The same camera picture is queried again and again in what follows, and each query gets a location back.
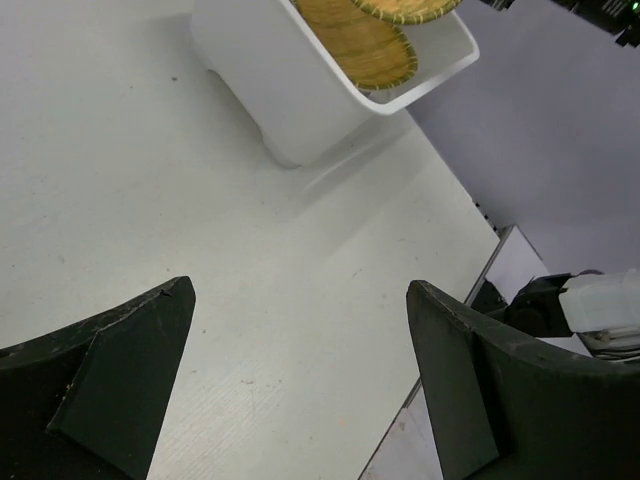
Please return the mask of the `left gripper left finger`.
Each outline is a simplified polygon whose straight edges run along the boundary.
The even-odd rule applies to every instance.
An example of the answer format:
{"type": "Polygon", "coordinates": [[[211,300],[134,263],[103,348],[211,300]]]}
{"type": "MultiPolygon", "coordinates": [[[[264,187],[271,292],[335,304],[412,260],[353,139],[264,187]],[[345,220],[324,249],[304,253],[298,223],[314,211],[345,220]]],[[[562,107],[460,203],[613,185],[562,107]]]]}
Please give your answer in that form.
{"type": "Polygon", "coordinates": [[[194,313],[187,276],[1,351],[4,479],[144,479],[194,313]]]}

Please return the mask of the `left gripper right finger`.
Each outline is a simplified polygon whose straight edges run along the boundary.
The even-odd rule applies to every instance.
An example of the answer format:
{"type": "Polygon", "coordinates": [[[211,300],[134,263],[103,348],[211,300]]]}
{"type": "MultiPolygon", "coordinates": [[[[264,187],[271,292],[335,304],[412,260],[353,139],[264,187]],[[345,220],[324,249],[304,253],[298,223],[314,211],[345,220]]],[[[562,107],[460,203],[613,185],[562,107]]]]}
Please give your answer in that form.
{"type": "Polygon", "coordinates": [[[408,323],[447,479],[635,479],[639,369],[550,345],[432,284],[408,323]]]}

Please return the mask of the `fan-shaped woven bamboo tray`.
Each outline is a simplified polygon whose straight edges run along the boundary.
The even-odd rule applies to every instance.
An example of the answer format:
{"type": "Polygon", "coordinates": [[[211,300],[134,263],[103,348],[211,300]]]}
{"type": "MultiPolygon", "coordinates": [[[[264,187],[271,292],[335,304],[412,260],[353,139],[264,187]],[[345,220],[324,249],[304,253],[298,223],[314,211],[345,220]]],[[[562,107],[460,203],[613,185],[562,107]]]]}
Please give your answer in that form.
{"type": "Polygon", "coordinates": [[[417,54],[399,27],[348,0],[297,0],[293,5],[358,89],[398,87],[417,73],[417,54]]]}

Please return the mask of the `round woven bamboo tray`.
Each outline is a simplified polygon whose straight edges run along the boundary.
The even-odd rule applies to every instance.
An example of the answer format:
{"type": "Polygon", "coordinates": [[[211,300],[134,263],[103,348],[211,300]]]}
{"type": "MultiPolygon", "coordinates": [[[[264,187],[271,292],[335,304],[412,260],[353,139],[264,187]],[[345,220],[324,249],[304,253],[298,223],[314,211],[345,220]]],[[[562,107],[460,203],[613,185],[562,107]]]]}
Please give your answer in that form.
{"type": "Polygon", "coordinates": [[[420,25],[452,12],[461,0],[352,0],[362,12],[394,25],[420,25]]]}

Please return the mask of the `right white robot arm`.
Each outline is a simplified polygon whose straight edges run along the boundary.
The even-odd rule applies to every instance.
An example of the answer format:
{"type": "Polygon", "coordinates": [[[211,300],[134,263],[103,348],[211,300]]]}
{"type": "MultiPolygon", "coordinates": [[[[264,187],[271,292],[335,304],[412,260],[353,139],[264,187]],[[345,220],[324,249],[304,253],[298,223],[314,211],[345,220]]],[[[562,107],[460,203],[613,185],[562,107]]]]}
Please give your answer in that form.
{"type": "MultiPolygon", "coordinates": [[[[615,37],[639,46],[639,1],[549,1],[615,37]]],[[[538,338],[577,335],[590,355],[639,365],[639,271],[586,270],[535,278],[510,304],[487,314],[538,338]]]]}

